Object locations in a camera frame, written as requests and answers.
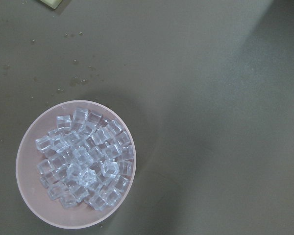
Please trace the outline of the clear ice cubes pile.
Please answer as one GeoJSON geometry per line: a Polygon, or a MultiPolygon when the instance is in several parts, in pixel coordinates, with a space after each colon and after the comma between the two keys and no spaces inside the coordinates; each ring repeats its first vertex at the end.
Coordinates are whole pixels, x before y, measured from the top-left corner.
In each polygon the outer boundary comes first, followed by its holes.
{"type": "Polygon", "coordinates": [[[116,119],[85,108],[58,116],[56,128],[35,141],[44,159],[40,182],[62,207],[96,211],[115,206],[128,188],[134,161],[129,133],[116,119]]]}

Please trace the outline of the pink bowl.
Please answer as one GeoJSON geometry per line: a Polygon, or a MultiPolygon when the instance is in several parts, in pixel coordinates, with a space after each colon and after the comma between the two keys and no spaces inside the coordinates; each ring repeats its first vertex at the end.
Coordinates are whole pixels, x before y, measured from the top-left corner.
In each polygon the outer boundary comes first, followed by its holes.
{"type": "Polygon", "coordinates": [[[23,136],[16,157],[16,179],[20,194],[28,208],[44,222],[61,229],[83,229],[101,223],[110,217],[126,199],[134,181],[137,161],[133,161],[132,175],[127,189],[112,208],[96,211],[88,205],[78,205],[65,209],[59,201],[52,201],[46,189],[39,182],[36,165],[43,159],[43,154],[36,149],[35,140],[55,127],[54,118],[59,115],[72,114],[76,107],[83,107],[103,114],[110,119],[124,121],[111,109],[88,100],[72,100],[57,104],[41,115],[30,125],[23,136]]]}

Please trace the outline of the wooden cutting board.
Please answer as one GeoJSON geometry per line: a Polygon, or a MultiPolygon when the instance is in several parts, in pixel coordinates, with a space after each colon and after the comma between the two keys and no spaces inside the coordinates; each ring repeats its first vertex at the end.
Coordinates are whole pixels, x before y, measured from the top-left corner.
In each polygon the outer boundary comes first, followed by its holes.
{"type": "Polygon", "coordinates": [[[62,0],[40,0],[40,2],[52,9],[56,9],[61,4],[62,0]]]}

